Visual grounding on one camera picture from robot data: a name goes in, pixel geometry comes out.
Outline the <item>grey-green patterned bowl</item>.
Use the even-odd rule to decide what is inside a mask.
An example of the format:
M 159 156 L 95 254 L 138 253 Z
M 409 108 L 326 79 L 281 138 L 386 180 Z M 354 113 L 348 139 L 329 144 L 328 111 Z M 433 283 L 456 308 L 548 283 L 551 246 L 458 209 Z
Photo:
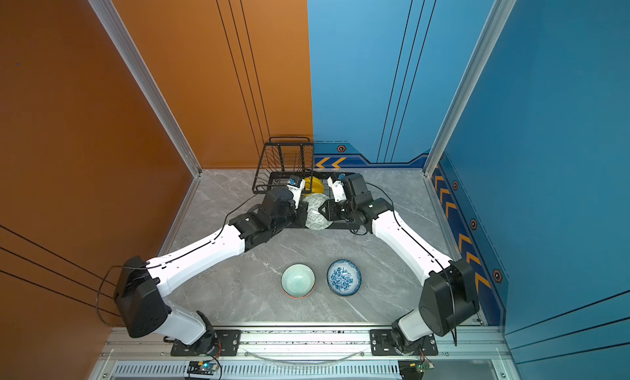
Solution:
M 319 208 L 326 204 L 329 197 L 325 194 L 314 193 L 306 196 L 304 202 L 307 204 L 307 217 L 305 227 L 310 230 L 321 231 L 331 226 L 332 221 L 328 220 L 319 212 Z

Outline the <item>yellow bowl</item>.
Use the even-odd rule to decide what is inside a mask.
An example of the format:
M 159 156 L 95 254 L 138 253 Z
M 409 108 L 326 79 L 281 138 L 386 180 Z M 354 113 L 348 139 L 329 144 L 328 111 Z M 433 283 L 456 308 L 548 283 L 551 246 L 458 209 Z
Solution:
M 305 178 L 304 183 L 304 193 L 306 196 L 311 194 L 323 194 L 325 192 L 323 182 L 316 177 Z

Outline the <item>mint green bowl red rim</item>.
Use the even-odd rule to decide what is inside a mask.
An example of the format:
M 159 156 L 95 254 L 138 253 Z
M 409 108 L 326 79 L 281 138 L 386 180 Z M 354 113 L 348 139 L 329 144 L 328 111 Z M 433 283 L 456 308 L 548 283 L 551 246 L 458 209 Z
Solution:
M 282 289 L 295 299 L 308 296 L 315 288 L 316 277 L 314 271 L 305 264 L 294 264 L 282 273 Z

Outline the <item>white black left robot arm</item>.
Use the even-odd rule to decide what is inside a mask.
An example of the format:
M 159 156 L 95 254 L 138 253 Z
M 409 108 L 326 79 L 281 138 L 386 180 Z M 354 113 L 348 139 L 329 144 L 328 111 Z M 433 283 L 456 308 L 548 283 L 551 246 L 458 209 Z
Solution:
M 147 261 L 139 256 L 127 260 L 113 297 L 128 336 L 162 335 L 195 355 L 215 353 L 218 334 L 207 316 L 171 302 L 170 294 L 213 265 L 270 241 L 294 224 L 303 189 L 294 182 L 275 187 L 251 211 L 193 244 Z

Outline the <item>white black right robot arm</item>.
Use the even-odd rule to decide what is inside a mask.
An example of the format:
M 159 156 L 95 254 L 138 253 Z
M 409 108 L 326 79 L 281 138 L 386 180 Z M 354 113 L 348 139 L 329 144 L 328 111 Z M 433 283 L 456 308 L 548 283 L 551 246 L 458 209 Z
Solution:
M 326 184 L 333 194 L 318 209 L 329 221 L 357 224 L 379 238 L 413 271 L 422 285 L 416 309 L 391 325 L 395 349 L 411 355 L 425 337 L 457 337 L 457 327 L 480 309 L 475 271 L 466 260 L 453 260 L 420 237 L 400 216 L 392 198 L 375 198 L 374 184 L 358 173 L 333 176 Z

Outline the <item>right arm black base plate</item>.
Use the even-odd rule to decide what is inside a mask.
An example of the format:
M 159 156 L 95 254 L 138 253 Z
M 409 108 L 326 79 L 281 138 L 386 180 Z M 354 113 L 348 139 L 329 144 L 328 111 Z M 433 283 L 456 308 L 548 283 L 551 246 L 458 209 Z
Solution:
M 374 356 L 437 356 L 439 354 L 433 334 L 409 342 L 391 328 L 373 328 L 368 332 L 371 353 Z

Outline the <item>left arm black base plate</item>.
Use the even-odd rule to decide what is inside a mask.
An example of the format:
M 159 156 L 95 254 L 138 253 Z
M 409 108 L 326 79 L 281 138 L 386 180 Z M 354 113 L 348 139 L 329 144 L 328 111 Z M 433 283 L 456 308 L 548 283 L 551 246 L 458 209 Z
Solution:
M 235 328 L 206 332 L 192 345 L 175 340 L 171 356 L 212 356 L 233 357 L 237 355 L 241 343 L 241 330 Z

